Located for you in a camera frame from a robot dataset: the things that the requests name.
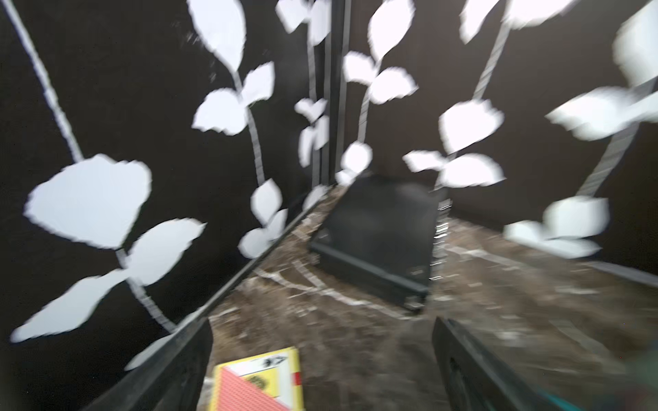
stem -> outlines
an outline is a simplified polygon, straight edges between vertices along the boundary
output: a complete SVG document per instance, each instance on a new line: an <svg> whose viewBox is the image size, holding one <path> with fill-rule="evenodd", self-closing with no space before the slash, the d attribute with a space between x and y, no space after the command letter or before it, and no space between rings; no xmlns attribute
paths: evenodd
<svg viewBox="0 0 658 411"><path fill-rule="evenodd" d="M379 74L379 68L382 65L382 61L378 61L374 66L375 77ZM368 107L370 106L370 88L366 89L366 93L363 95L363 101L361 101L361 114L359 115L359 133L357 134L357 140L359 143L366 141L366 127L368 126Z"/></svg>
<svg viewBox="0 0 658 411"><path fill-rule="evenodd" d="M124 249L116 251L116 259L124 270L128 268L126 263L126 252ZM176 324L172 323L171 320L163 314L157 304L155 304L151 297L146 293L144 286L137 279L130 276L126 278L126 283L130 286L130 290L137 301L139 301L139 303L146 308L146 311L149 312L152 319L160 324L165 330L169 331L169 334L173 334L176 331Z"/></svg>
<svg viewBox="0 0 658 411"><path fill-rule="evenodd" d="M653 91L655 79L650 80L638 87L633 88L638 100L647 97ZM615 169L617 164L621 161L626 150L635 139L635 135L640 128L640 121L635 121L625 129L613 135L606 147L599 164L596 164L592 173L585 179L585 182L580 186L576 195L588 195L593 197L596 191L601 187L601 184L610 175L612 170Z"/></svg>
<svg viewBox="0 0 658 411"><path fill-rule="evenodd" d="M12 3L11 0L2 0L2 3L5 6L5 10L7 10L9 19L11 20L12 24L14 24L14 28L16 29L18 37L20 38L20 42L23 44L23 48L25 48L25 51L30 56L32 66L34 66L34 72L39 78L39 82L43 88L43 96L48 103L48 107L50 107L51 111L53 112L55 122L59 127L59 131L62 133L64 140L66 140L66 144L68 144L68 150L71 152L73 161L83 161L84 157L82 156L80 146L76 141L75 135L73 135L71 124L68 122L66 114L64 114L64 111L62 111L62 108L59 106L59 99L57 98L55 89L50 83L48 71L46 71L43 62L39 58L39 55L34 48L34 43L32 43L32 39L30 38L28 31L23 25L23 21L20 19L18 11L16 11L16 7L14 7L14 3Z"/></svg>
<svg viewBox="0 0 658 411"><path fill-rule="evenodd" d="M238 95L242 94L242 81L238 72L231 71L231 76L233 76L233 82L236 85L236 91ZM261 144L258 141L258 130L256 130L256 123L253 120L253 115L251 114L251 109L245 107L247 111L247 125L249 126L249 134L251 134L251 145L253 146L253 162L256 166L256 178L258 179L258 186L265 184L265 172L263 171L263 156L261 154Z"/></svg>
<svg viewBox="0 0 658 411"><path fill-rule="evenodd" d="M448 155L448 157L446 157L448 162L451 162L455 158L457 158L457 152L456 151L454 153ZM439 188L443 188L443 184L441 183L441 173L442 172L443 171L439 171L439 174L436 176L436 181L434 182L434 189L435 190L438 190Z"/></svg>
<svg viewBox="0 0 658 411"><path fill-rule="evenodd" d="M503 21L500 25L500 31L498 31L498 36L496 37L495 42L493 43L493 48L491 55L489 55L489 60L487 61L487 64L484 67L484 71L482 71L482 74L480 75L480 81L478 82L478 85L475 86L475 92L473 93L474 100L479 100L484 95L484 90L487 88L487 85L489 84L489 80L491 80L492 78L494 68L498 63L498 59L500 59L500 55L503 53L505 42L507 41L507 37L509 36L509 30L510 30L509 24Z"/></svg>

white leaf decal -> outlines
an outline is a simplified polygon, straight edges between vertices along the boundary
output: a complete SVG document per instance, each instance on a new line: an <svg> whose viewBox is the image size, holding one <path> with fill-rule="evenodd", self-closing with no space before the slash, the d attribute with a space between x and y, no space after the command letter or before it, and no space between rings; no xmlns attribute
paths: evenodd
<svg viewBox="0 0 658 411"><path fill-rule="evenodd" d="M598 140L629 125L633 102L633 96L624 88L600 87L567 101L546 118L571 131L578 139Z"/></svg>
<svg viewBox="0 0 658 411"><path fill-rule="evenodd" d="M304 0L279 0L275 9L289 34L309 17L309 5Z"/></svg>
<svg viewBox="0 0 658 411"><path fill-rule="evenodd" d="M503 237L527 247L536 247L544 240L544 227L537 221L519 221L503 228Z"/></svg>
<svg viewBox="0 0 658 411"><path fill-rule="evenodd" d="M203 45L230 71L242 62L247 27L238 0L188 0L194 29Z"/></svg>
<svg viewBox="0 0 658 411"><path fill-rule="evenodd" d="M580 258L601 249L598 244L583 239L544 239L544 228L536 221L520 221L505 226L503 236L526 247L542 250L562 258Z"/></svg>
<svg viewBox="0 0 658 411"><path fill-rule="evenodd" d="M71 241L118 249L150 193L151 171L144 163L116 162L98 154L35 187L24 215Z"/></svg>
<svg viewBox="0 0 658 411"><path fill-rule="evenodd" d="M510 27L520 29L539 26L576 0L509 0L503 19Z"/></svg>
<svg viewBox="0 0 658 411"><path fill-rule="evenodd" d="M632 105L628 114L633 121L658 123L658 91Z"/></svg>
<svg viewBox="0 0 658 411"><path fill-rule="evenodd" d="M441 172L441 181L447 187L469 187L491 185L503 181L500 166L482 154L465 154L446 164Z"/></svg>
<svg viewBox="0 0 658 411"><path fill-rule="evenodd" d="M377 76L370 86L370 101L382 104L413 94L418 86L404 68L389 67Z"/></svg>
<svg viewBox="0 0 658 411"><path fill-rule="evenodd" d="M167 335L162 338L158 338L154 342L152 342L148 347L143 349L139 354L135 355L130 362L124 367L124 371L130 371L134 368L137 368L144 364L146 360L151 358L156 352L158 352L159 349L161 349L167 341L172 339L174 337L174 334Z"/></svg>
<svg viewBox="0 0 658 411"><path fill-rule="evenodd" d="M336 181L343 187L347 187L348 185L352 184L356 177L357 175L350 170L340 170L336 173Z"/></svg>
<svg viewBox="0 0 658 411"><path fill-rule="evenodd" d="M315 125L315 144L313 149L319 150L329 141L329 116L322 116Z"/></svg>
<svg viewBox="0 0 658 411"><path fill-rule="evenodd" d="M489 100L469 100L453 105L439 117L445 151L452 154L489 137L504 118Z"/></svg>
<svg viewBox="0 0 658 411"><path fill-rule="evenodd" d="M480 31L485 17L499 0L467 0L459 15L461 26L459 36L464 44L468 43Z"/></svg>
<svg viewBox="0 0 658 411"><path fill-rule="evenodd" d="M242 104L250 105L254 101L267 100L274 92L274 63L268 62L252 70L245 77L242 89Z"/></svg>
<svg viewBox="0 0 658 411"><path fill-rule="evenodd" d="M315 0L311 9L309 21L309 39L311 44L318 45L331 30L331 2Z"/></svg>
<svg viewBox="0 0 658 411"><path fill-rule="evenodd" d="M562 258L582 258L596 253L601 247L590 240L560 238L544 241L541 249Z"/></svg>
<svg viewBox="0 0 658 411"><path fill-rule="evenodd" d="M211 91L194 114L192 128L236 135L247 125L247 111L232 89Z"/></svg>
<svg viewBox="0 0 658 411"><path fill-rule="evenodd" d="M345 55L343 73L346 82L357 82L365 85L370 85L377 76L372 59L356 51L350 51Z"/></svg>
<svg viewBox="0 0 658 411"><path fill-rule="evenodd" d="M613 58L637 87L658 76L658 0L651 0L629 18L617 32Z"/></svg>
<svg viewBox="0 0 658 411"><path fill-rule="evenodd" d="M311 99L302 99L295 104L295 111L306 117L309 123L313 124L315 120L322 116L326 106L327 100L325 99L319 99L315 103Z"/></svg>
<svg viewBox="0 0 658 411"><path fill-rule="evenodd" d="M358 174L365 170L372 161L372 149L365 143L355 141L343 153L340 164L343 168Z"/></svg>
<svg viewBox="0 0 658 411"><path fill-rule="evenodd" d="M409 151L402 159L414 173L423 170L439 171L446 164L446 159L438 151Z"/></svg>
<svg viewBox="0 0 658 411"><path fill-rule="evenodd" d="M311 148L314 140L315 129L312 126L301 130L297 152L299 154L299 165L302 167L308 167L311 164Z"/></svg>
<svg viewBox="0 0 658 411"><path fill-rule="evenodd" d="M327 189L328 188L325 185L321 185L321 184L313 187L311 192L304 199L304 205L302 206L302 209L306 211L309 208L313 207L315 203L317 203L324 197L324 195L327 193Z"/></svg>
<svg viewBox="0 0 658 411"><path fill-rule="evenodd" d="M380 61L405 36L416 11L411 0L384 0L368 24L370 54Z"/></svg>
<svg viewBox="0 0 658 411"><path fill-rule="evenodd" d="M556 201L544 211L548 237L590 237L607 226L608 200L578 195Z"/></svg>
<svg viewBox="0 0 658 411"><path fill-rule="evenodd" d="M271 178L256 188L251 195L251 211L262 226L267 226L281 207L281 191Z"/></svg>
<svg viewBox="0 0 658 411"><path fill-rule="evenodd" d="M128 275L144 285L155 283L176 265L204 228L205 224L193 218L169 220L151 228L135 241L126 257Z"/></svg>
<svg viewBox="0 0 658 411"><path fill-rule="evenodd" d="M22 326L16 328L13 343L41 335L59 334L80 327L89 319L100 300L126 279L124 270L113 270L104 276L83 278L64 294L46 304Z"/></svg>
<svg viewBox="0 0 658 411"><path fill-rule="evenodd" d="M258 258L272 243L270 235L264 228L255 228L246 233L238 244L240 253L250 259Z"/></svg>
<svg viewBox="0 0 658 411"><path fill-rule="evenodd" d="M286 218L288 217L288 209L281 210L277 212L272 221L267 225L267 235L270 237L270 240L274 241L277 238L281 237L281 234L284 232L286 227Z"/></svg>

black metal edge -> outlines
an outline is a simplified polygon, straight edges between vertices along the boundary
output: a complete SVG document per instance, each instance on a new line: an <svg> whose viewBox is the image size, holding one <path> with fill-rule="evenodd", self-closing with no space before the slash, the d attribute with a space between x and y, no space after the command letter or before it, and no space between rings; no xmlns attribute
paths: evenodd
<svg viewBox="0 0 658 411"><path fill-rule="evenodd" d="M437 318L432 332L432 345L453 409L456 409L457 394L452 392L449 384L451 358L456 359L465 374L477 382L496 410L560 411L559 407L537 394L459 322Z"/></svg>

